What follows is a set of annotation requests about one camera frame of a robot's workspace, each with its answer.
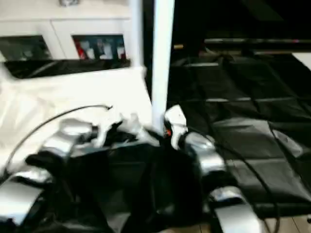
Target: cabinet door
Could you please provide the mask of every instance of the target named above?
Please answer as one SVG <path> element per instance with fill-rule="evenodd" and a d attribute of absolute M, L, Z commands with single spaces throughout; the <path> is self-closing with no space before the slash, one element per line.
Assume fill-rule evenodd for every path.
<path fill-rule="evenodd" d="M 53 20 L 68 59 L 130 59 L 126 19 Z"/>
<path fill-rule="evenodd" d="M 64 58 L 49 20 L 0 22 L 0 61 Z"/>

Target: shelf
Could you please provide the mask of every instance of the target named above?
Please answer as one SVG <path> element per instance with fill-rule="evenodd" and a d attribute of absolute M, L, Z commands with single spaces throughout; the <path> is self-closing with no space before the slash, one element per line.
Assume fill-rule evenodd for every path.
<path fill-rule="evenodd" d="M 0 0 L 0 21 L 129 17 L 128 0 L 81 0 L 69 7 L 58 0 Z"/>

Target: black cable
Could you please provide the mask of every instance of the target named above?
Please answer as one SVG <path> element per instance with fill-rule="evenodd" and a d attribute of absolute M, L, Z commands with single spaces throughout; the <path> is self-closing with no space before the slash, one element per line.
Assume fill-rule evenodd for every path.
<path fill-rule="evenodd" d="M 190 129 L 190 130 L 192 130 L 192 131 L 194 131 L 196 133 L 199 133 L 199 134 L 203 135 L 204 137 L 206 137 L 208 140 L 210 140 L 210 138 L 208 138 L 205 133 L 197 130 L 194 127 L 187 126 L 187 125 L 184 125 L 184 124 L 174 124 L 174 123 L 172 125 L 181 126 L 181 127 L 187 127 L 188 129 Z M 229 149 L 228 147 L 225 147 L 222 144 L 219 144 L 219 143 L 216 143 L 216 142 L 213 142 L 213 143 L 215 144 L 216 147 L 219 147 L 219 148 L 221 148 L 223 150 L 226 150 L 226 151 L 230 152 L 235 157 L 237 157 L 239 160 L 241 160 L 247 166 L 247 168 L 255 175 L 256 179 L 260 182 L 261 186 L 263 187 L 263 189 L 265 190 L 265 192 L 269 196 L 270 202 L 274 206 L 275 213 L 276 213 L 276 217 L 275 217 L 276 224 L 275 224 L 274 233 L 278 233 L 279 229 L 280 229 L 280 210 L 279 210 L 278 204 L 276 202 L 276 199 L 275 199 L 273 193 L 271 192 L 269 186 L 267 185 L 267 183 L 258 174 L 258 172 L 254 169 L 254 167 L 250 163 L 248 163 L 247 160 L 241 154 L 239 154 L 237 151 L 235 151 L 234 149 Z M 267 230 L 269 232 L 271 232 L 271 230 L 268 228 L 268 225 L 266 223 L 265 223 L 265 226 L 266 226 Z"/>
<path fill-rule="evenodd" d="M 5 164 L 5 167 L 4 167 L 4 174 L 3 176 L 4 177 L 8 177 L 9 176 L 9 166 L 11 164 L 11 161 L 15 155 L 15 153 L 19 150 L 19 148 L 25 143 L 25 141 L 30 137 L 32 136 L 35 132 L 37 132 L 39 129 L 41 129 L 43 126 L 45 126 L 46 124 L 50 123 L 51 121 L 54 121 L 64 115 L 67 115 L 69 113 L 72 113 L 72 112 L 76 112 L 78 110 L 81 110 L 81 109 L 86 109 L 86 108 L 104 108 L 106 110 L 109 110 L 111 109 L 112 107 L 108 107 L 106 105 L 103 105 L 103 104 L 97 104 L 97 105 L 86 105 L 86 106 L 81 106 L 81 107 L 78 107 L 78 108 L 74 108 L 74 109 L 71 109 L 71 110 L 67 110 L 65 112 L 62 112 L 60 114 L 57 114 L 51 118 L 49 118 L 48 120 L 42 122 L 41 124 L 39 124 L 37 127 L 35 127 L 33 130 L 31 130 L 25 137 L 23 137 L 22 140 L 20 140 L 20 142 L 15 146 L 15 148 L 12 150 L 12 152 L 10 153 L 9 157 L 8 157 L 8 160 L 6 161 L 6 164 Z"/>

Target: black tarp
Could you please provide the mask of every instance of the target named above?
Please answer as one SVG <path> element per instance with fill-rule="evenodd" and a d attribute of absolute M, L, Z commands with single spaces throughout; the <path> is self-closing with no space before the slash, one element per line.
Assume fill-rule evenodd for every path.
<path fill-rule="evenodd" d="M 168 107 L 180 104 L 189 126 L 243 156 L 271 189 L 281 216 L 309 214 L 310 71 L 291 55 L 220 57 L 216 64 L 203 60 L 195 66 L 185 61 L 171 67 Z M 219 153 L 258 216 L 275 217 L 255 175 L 234 154 Z M 115 232 L 155 232 L 210 219 L 193 161 L 167 142 L 72 164 L 79 192 L 98 203 Z"/>

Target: wooden floor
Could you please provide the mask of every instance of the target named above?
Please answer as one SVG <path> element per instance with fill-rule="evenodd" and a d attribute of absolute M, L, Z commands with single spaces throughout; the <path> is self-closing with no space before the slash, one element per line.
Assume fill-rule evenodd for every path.
<path fill-rule="evenodd" d="M 267 224 L 273 232 L 275 220 L 267 219 Z M 169 229 L 161 233 L 210 233 L 210 231 L 208 225 L 197 225 L 188 228 Z M 264 226 L 262 233 L 268 233 Z M 311 224 L 307 223 L 307 216 L 282 218 L 279 233 L 311 233 Z"/>

